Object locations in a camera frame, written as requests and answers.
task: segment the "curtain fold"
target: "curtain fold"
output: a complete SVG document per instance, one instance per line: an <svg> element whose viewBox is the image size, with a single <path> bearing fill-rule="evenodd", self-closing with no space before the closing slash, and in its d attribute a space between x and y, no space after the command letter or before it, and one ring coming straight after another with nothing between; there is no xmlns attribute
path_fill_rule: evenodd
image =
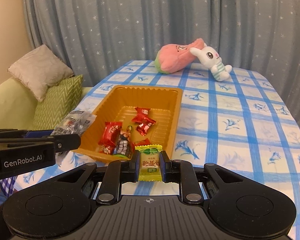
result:
<svg viewBox="0 0 300 240"><path fill-rule="evenodd" d="M196 38L225 64L265 76L300 126L300 0L24 0L34 47L45 43L84 86L165 44Z"/></svg>

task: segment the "wall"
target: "wall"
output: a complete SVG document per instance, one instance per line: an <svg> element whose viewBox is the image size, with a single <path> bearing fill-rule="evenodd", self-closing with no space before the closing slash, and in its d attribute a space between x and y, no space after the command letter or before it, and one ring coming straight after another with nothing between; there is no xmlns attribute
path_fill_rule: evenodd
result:
<svg viewBox="0 0 300 240"><path fill-rule="evenodd" d="M9 66L29 51L23 0L0 0L0 84L10 78Z"/></svg>

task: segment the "tray rim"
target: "tray rim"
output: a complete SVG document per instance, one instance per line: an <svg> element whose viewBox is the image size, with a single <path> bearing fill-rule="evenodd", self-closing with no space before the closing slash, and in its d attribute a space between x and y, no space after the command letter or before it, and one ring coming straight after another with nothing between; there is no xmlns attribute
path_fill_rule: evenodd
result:
<svg viewBox="0 0 300 240"><path fill-rule="evenodd" d="M170 128L170 134L168 136L168 145L166 149L163 149L167 152L168 157L171 158L173 154L173 148L174 148L174 142L176 138L176 133L177 133L177 128L178 128L178 122L179 122L179 114L180 114L180 108L181 108L181 100L182 100L182 95L183 95L183 90L178 87L161 87L161 86L142 86L142 85L115 85L111 91L102 99L102 101L97 105L97 107L92 111L92 114L96 115L98 110L102 107L103 103L108 100L108 98L111 96L112 93L115 92L116 89L118 88L143 88L143 89L159 89L159 90L176 90L177 91L177 99L176 99L176 105L174 107L175 111L173 114L173 119L171 122L171 128ZM121 160L122 158L117 157L116 155L105 155L105 157L99 157L95 156L92 153L95 153L95 151L90 151L90 150L85 150L82 148L78 148L74 150L74 152L84 154L89 156L90 158L97 160L97 161L106 161L106 163L109 163L111 161L115 160Z"/></svg>

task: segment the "white bunny plush toy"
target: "white bunny plush toy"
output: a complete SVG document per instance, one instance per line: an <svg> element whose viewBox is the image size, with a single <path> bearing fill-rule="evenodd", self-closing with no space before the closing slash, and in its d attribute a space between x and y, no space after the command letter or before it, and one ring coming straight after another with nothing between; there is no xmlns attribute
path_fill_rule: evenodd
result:
<svg viewBox="0 0 300 240"><path fill-rule="evenodd" d="M204 47L203 49L190 48L190 52L192 55L198 57L201 64L208 68L213 77L217 81L226 80L230 76L230 72L232 70L231 65L224 65L222 63L222 59L219 56L218 52L215 51L212 47Z"/></svg>

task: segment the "purple checkered fabric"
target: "purple checkered fabric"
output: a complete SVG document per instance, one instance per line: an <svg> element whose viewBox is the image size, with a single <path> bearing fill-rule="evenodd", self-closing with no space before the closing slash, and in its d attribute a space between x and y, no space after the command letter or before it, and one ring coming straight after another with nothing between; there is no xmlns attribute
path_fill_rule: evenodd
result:
<svg viewBox="0 0 300 240"><path fill-rule="evenodd" d="M6 197L10 197L13 194L14 183L16 182L16 179L17 179L17 176L0 180L1 190Z"/></svg>

